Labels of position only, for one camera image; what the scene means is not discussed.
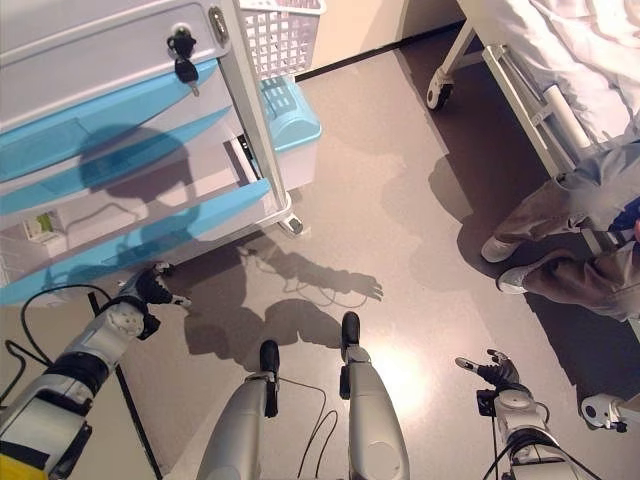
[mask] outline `gray floor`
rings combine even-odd
[[[194,307],[157,309],[162,328],[130,349],[124,369],[168,478],[193,478],[231,392],[255,367],[261,341],[281,345],[284,377],[324,388],[339,414],[321,478],[347,477],[348,405],[338,397],[339,320],[355,310],[362,345],[386,382],[413,478],[481,478],[491,425],[476,413],[482,381],[456,368],[498,348],[551,409],[562,445],[608,479],[635,479],[640,429],[590,431],[578,398],[640,391],[630,328],[535,296],[505,296],[505,266],[479,257],[495,224],[545,179],[531,146],[483,66],[459,72],[437,116],[422,95],[453,41],[444,34],[302,83],[321,119],[316,180],[296,192],[307,225],[277,228],[184,264],[173,282]],[[554,244],[523,247],[526,262]],[[266,422],[263,478],[293,478],[320,394],[282,384]],[[309,454],[312,477],[321,444]]]

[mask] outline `caster wheel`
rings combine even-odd
[[[349,367],[346,365],[340,369],[340,398],[349,400],[351,398],[351,384],[349,383]]]
[[[427,107],[429,110],[437,112],[444,104],[447,103],[453,90],[453,84],[445,83],[440,88],[429,85],[429,91],[427,92]]]
[[[302,225],[302,222],[297,218],[292,218],[291,220],[289,220],[289,227],[295,235],[299,235],[300,233],[302,233],[302,230],[304,230],[304,225]]]
[[[267,340],[260,346],[260,370],[277,374],[280,369],[280,352],[278,344]]]

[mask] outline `bed wheel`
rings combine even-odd
[[[443,73],[442,67],[438,68],[431,82],[429,82],[429,90],[427,90],[427,107],[429,110],[437,112],[444,107],[449,95],[451,95],[451,90],[453,90],[453,79]]]
[[[451,83],[445,83],[439,89],[429,87],[429,91],[427,92],[427,107],[429,107],[429,110],[437,112],[444,107],[444,104],[449,100],[452,90],[453,84]]]

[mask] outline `person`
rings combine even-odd
[[[543,295],[617,320],[640,318],[640,143],[585,159],[545,182],[495,229],[482,247],[491,263],[525,241],[582,229],[611,231],[623,245],[587,260],[555,250],[498,278],[504,293]]]

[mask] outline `black cable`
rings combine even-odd
[[[52,365],[53,362],[51,361],[51,359],[47,356],[46,353],[44,353],[44,351],[42,351],[42,349],[40,348],[40,346],[36,343],[35,339],[33,338],[33,335],[31,334],[31,331],[29,330],[29,326],[27,325],[27,319],[26,319],[26,312],[27,312],[27,307],[29,306],[29,304],[31,302],[33,302],[36,298],[45,295],[47,293],[51,293],[51,292],[55,292],[58,290],[64,290],[67,288],[91,288],[93,290],[96,290],[100,293],[102,293],[105,298],[109,301],[111,300],[111,297],[109,296],[109,294],[104,291],[102,288],[100,287],[96,287],[95,285],[91,285],[88,283],[72,283],[70,285],[60,285],[58,287],[52,287],[52,288],[48,288],[46,290],[42,290],[41,292],[36,293],[35,295],[31,296],[26,302],[24,302],[24,305],[22,305],[22,308],[20,309],[20,323],[22,324],[22,330],[24,331],[24,334],[27,337],[27,340],[29,340],[29,343],[31,344],[31,346],[33,347],[33,349],[38,352],[38,354],[40,355],[40,358],[46,362],[47,365]]]
[[[491,433],[493,434],[493,460],[498,461],[498,442],[496,441],[496,417],[491,416]],[[496,468],[496,480],[498,480],[498,469]]]
[[[549,423],[549,419],[551,418],[551,412],[549,411],[549,407],[547,407],[542,402],[536,402],[536,405],[538,405],[538,406],[540,406],[540,407],[545,409],[545,411],[547,412],[547,417],[544,419],[544,423]]]
[[[37,354],[39,356],[37,356],[33,352],[30,352],[29,350],[25,349],[24,347],[20,346],[19,344],[17,344],[13,340],[6,340],[4,342],[4,345],[5,345],[5,348],[7,349],[7,352],[9,352],[9,355],[11,355],[12,357],[15,357],[15,358],[18,359],[18,362],[20,363],[20,366],[18,367],[18,372],[16,373],[16,375],[13,377],[11,382],[9,382],[9,385],[4,389],[4,391],[0,395],[0,403],[2,403],[2,401],[5,398],[7,398],[7,396],[11,392],[11,390],[13,390],[13,388],[16,386],[16,384],[20,380],[20,378],[22,378],[22,375],[24,374],[24,371],[25,371],[26,366],[27,366],[27,361],[25,360],[25,358],[22,355],[20,355],[19,353],[17,353],[14,349],[19,350],[20,352],[24,353],[25,355],[27,355],[28,357],[32,358],[36,362],[41,363],[45,367],[48,367],[53,363],[51,361],[51,359],[44,353],[44,351],[42,351],[40,346],[36,343],[35,339],[33,338],[33,335],[31,334],[31,331],[29,330],[29,326],[27,325],[26,311],[27,311],[27,307],[29,306],[29,304],[33,300],[38,298],[39,296],[45,295],[47,293],[55,292],[57,290],[64,290],[66,288],[90,288],[90,289],[98,291],[102,295],[104,295],[105,298],[107,299],[107,301],[111,300],[111,297],[109,296],[109,294],[105,290],[103,290],[102,288],[97,287],[95,285],[84,284],[84,283],[74,283],[74,284],[70,284],[70,285],[60,285],[60,286],[57,286],[57,287],[53,287],[53,288],[49,288],[49,289],[46,289],[46,290],[42,290],[41,292],[38,292],[35,295],[33,295],[32,297],[30,297],[24,303],[22,308],[20,309],[20,323],[22,324],[22,330],[24,331],[24,334],[27,337],[27,340],[29,340],[29,343],[31,344],[31,346],[34,348],[34,350],[37,352]],[[4,410],[5,408],[6,408],[5,406],[0,406],[0,409],[2,409],[2,410]]]
[[[324,445],[322,446],[322,450],[320,451],[320,456],[318,457],[318,463],[316,464],[316,478],[317,478],[318,477],[318,472],[320,470],[320,463],[322,462],[322,456],[324,455],[324,450],[325,450],[327,444],[329,443],[329,439],[331,438],[331,435],[333,435],[333,432],[336,429],[336,425],[338,424],[338,412],[336,410],[329,410],[324,417],[322,416],[322,414],[324,413],[324,408],[327,405],[327,393],[323,389],[318,388],[318,387],[314,387],[313,385],[307,385],[306,383],[300,383],[300,382],[296,382],[294,380],[289,380],[288,378],[283,378],[283,377],[279,377],[279,378],[283,382],[292,383],[292,384],[298,385],[300,387],[310,388],[312,390],[317,390],[318,392],[322,393],[322,408],[320,408],[320,414],[318,415],[318,419],[316,420],[316,423],[313,426],[313,430],[311,430],[311,435],[309,435],[309,441],[307,442],[307,445],[306,445],[306,447],[304,449],[304,453],[302,454],[302,459],[300,460],[300,467],[298,468],[298,474],[297,474],[296,478],[300,478],[300,476],[302,475],[302,468],[304,467],[304,461],[307,458],[307,454],[309,453],[309,448],[311,448],[311,444],[313,443],[313,440],[315,439],[316,435],[318,434],[318,431],[320,430],[320,427],[322,427],[322,425],[327,420],[327,418],[329,418],[329,415],[331,415],[333,413],[336,416],[335,422],[333,424],[333,427],[331,428],[331,431],[329,432],[329,435],[327,435],[327,438],[326,438],[326,440],[324,442]]]
[[[13,377],[13,380],[11,380],[9,385],[7,385],[7,388],[5,388],[2,394],[0,394],[0,403],[2,403],[5,398],[7,398],[11,390],[13,390],[13,387],[15,387],[16,383],[18,383],[20,378],[22,378],[22,375],[24,374],[24,371],[27,368],[27,361],[25,360],[25,358],[22,355],[20,355],[18,352],[14,351],[14,349],[20,350],[22,353],[33,358],[35,361],[44,364],[44,362],[40,358],[36,357],[29,350],[18,345],[13,340],[5,340],[4,346],[7,349],[7,352],[9,352],[9,355],[18,359],[18,362],[20,362],[20,366],[18,367],[18,373],[16,373],[15,377]]]
[[[575,463],[576,465],[578,465],[581,469],[583,469],[585,472],[587,472],[589,475],[591,475],[593,478],[595,478],[596,480],[602,480],[602,478],[600,478],[598,475],[596,475],[595,473],[593,473],[591,470],[589,470],[587,467],[585,467],[582,463],[580,463],[578,460],[576,460],[575,458],[573,458],[569,453],[567,453],[565,450],[563,450],[560,447],[556,447],[558,450],[560,450],[562,453],[564,453],[567,457],[569,457],[571,459],[571,461],[573,463]]]
[[[504,457],[504,455],[511,449],[511,443],[508,443],[506,447],[504,447],[504,449],[500,452],[500,455],[498,455],[496,457],[496,459],[494,460],[494,462],[491,464],[491,466],[489,467],[489,470],[487,470],[487,473],[484,474],[484,477],[482,477],[482,480],[487,480],[487,478],[489,478],[489,475],[491,475],[491,471],[495,468],[498,468],[498,463],[500,462],[500,460],[502,459],[502,457]]]
[[[329,415],[331,415],[332,413],[335,413],[336,418],[333,421],[333,427],[331,427],[331,430],[329,430],[329,434],[327,435],[327,438],[324,441],[324,445],[322,446],[322,450],[320,450],[320,455],[318,456],[318,463],[316,463],[315,478],[318,478],[318,472],[320,471],[320,463],[322,462],[322,456],[324,455],[324,449],[327,448],[327,444],[329,443],[329,439],[331,438],[331,435],[333,435],[333,431],[336,429],[336,426],[338,425],[338,412],[336,410],[329,410],[327,412],[327,414],[324,416],[324,418],[320,421],[320,425],[318,425],[318,430],[320,430],[320,427],[322,426],[324,421],[327,418],[329,418]]]

